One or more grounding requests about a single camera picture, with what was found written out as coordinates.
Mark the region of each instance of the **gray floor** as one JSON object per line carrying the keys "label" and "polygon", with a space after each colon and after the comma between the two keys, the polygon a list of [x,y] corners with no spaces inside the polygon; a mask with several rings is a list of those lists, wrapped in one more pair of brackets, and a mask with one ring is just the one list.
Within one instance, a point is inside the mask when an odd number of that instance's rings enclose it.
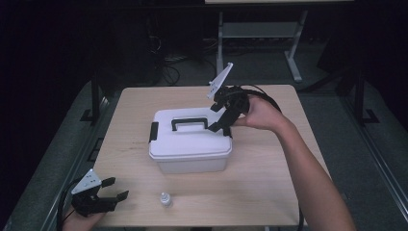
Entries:
{"label": "gray floor", "polygon": [[[295,60],[304,78],[293,82],[284,60],[288,44],[275,44],[269,49],[255,49],[240,56],[225,56],[224,62],[234,63],[226,84],[289,84],[305,88],[324,78],[327,73],[317,68],[324,44],[302,43]],[[215,55],[206,57],[214,64]],[[206,62],[184,61],[173,65],[180,72],[177,86],[205,86],[214,78],[214,68]],[[162,80],[157,86],[166,86]],[[358,230],[408,230],[370,148],[362,137],[361,127],[350,115],[352,94],[341,98],[334,92],[334,81],[312,93],[299,95],[302,106],[318,141],[321,153],[334,183],[353,215]],[[55,139],[49,146],[32,181],[22,195],[11,216],[9,230],[52,230],[55,201],[63,184],[92,167],[87,161],[94,144],[105,136],[120,91],[102,104],[102,116],[95,126],[79,122],[84,110],[90,108],[90,85],[84,86],[72,104]],[[380,123],[365,128],[389,164],[401,188],[408,190],[408,136],[387,109],[376,89],[367,85],[366,108],[372,109]],[[186,230],[188,228],[148,228],[147,230]],[[95,230],[124,230],[123,228],[95,228]],[[217,230],[263,230],[262,227],[222,227]],[[283,227],[281,230],[295,230]]]}

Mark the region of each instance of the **dark background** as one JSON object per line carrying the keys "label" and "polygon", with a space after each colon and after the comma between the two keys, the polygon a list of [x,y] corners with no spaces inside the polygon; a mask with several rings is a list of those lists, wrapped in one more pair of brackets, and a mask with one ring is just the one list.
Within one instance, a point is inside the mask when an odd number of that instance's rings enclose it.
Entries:
{"label": "dark background", "polygon": [[[122,3],[150,6],[152,2]],[[149,34],[160,35],[163,46],[178,46],[194,56],[201,55],[197,47],[202,38],[217,36],[215,12],[133,12],[126,6],[113,11],[100,8],[102,4],[0,2],[0,227],[13,211],[75,96],[93,75],[100,78],[102,89],[151,86],[158,81],[157,68],[164,54],[151,55],[149,47],[156,44],[148,39]],[[327,39],[334,33],[321,68],[331,72],[344,64],[357,64],[407,129],[408,4],[402,0],[356,1],[348,11],[341,18],[336,17],[336,11],[310,11],[302,39]],[[333,21],[335,31],[328,29]]]}

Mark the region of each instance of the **box handle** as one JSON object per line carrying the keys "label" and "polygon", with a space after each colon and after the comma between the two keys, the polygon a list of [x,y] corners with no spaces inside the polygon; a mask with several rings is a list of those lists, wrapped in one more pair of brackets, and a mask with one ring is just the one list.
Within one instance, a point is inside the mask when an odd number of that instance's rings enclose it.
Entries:
{"label": "box handle", "polygon": [[152,125],[150,126],[149,142],[157,140],[157,134],[159,132],[158,130],[159,130],[159,122],[152,122]]}
{"label": "box handle", "polygon": [[203,122],[204,128],[208,128],[208,120],[206,117],[198,117],[198,118],[175,118],[171,121],[171,127],[173,131],[177,131],[176,124],[178,123],[196,123],[196,122]]}

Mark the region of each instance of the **wooden table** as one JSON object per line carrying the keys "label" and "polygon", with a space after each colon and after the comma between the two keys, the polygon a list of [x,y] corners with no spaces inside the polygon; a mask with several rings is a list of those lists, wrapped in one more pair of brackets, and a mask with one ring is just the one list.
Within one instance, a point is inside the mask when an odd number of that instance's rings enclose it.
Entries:
{"label": "wooden table", "polygon": [[[292,86],[259,86],[273,97],[326,168]],[[116,177],[101,196],[129,190],[102,226],[297,225],[298,207],[283,150],[275,135],[233,127],[233,150],[219,172],[162,174],[149,156],[150,124],[159,110],[210,107],[208,87],[126,89],[120,96],[94,170]],[[165,208],[161,192],[173,205]]]}

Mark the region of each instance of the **metal stand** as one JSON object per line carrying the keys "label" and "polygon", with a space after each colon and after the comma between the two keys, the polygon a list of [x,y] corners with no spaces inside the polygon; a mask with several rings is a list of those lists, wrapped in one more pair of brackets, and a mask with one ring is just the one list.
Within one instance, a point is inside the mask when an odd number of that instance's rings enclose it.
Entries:
{"label": "metal stand", "polygon": [[303,26],[306,21],[306,16],[307,16],[307,11],[304,11],[295,29],[292,47],[289,51],[285,51],[286,61],[288,62],[288,66],[289,66],[289,69],[291,70],[293,79],[297,83],[302,82],[302,77],[300,76],[300,72],[297,69],[297,65],[294,62],[293,57],[294,57],[294,53],[296,52],[297,45],[299,44],[300,36],[302,35]]}
{"label": "metal stand", "polygon": [[369,117],[364,117],[363,115],[364,83],[365,83],[364,76],[363,73],[360,71],[356,79],[356,90],[354,95],[354,115],[361,126],[364,126],[366,123],[379,123],[377,116],[375,116],[372,110],[366,109],[366,112],[369,115]]}
{"label": "metal stand", "polygon": [[96,74],[92,76],[90,80],[90,88],[92,94],[92,115],[90,114],[90,110],[85,110],[82,114],[81,121],[90,121],[90,125],[94,125],[99,118],[100,110],[99,110],[99,87],[97,84],[97,77]]}
{"label": "metal stand", "polygon": [[222,12],[219,13],[218,22],[218,52],[217,52],[217,74],[223,69],[222,39],[223,38],[293,38],[293,44],[289,51],[285,52],[295,82],[302,82],[299,70],[293,59],[299,44],[303,26],[306,21],[307,11],[303,11],[297,22],[251,22],[251,23],[224,23]]}

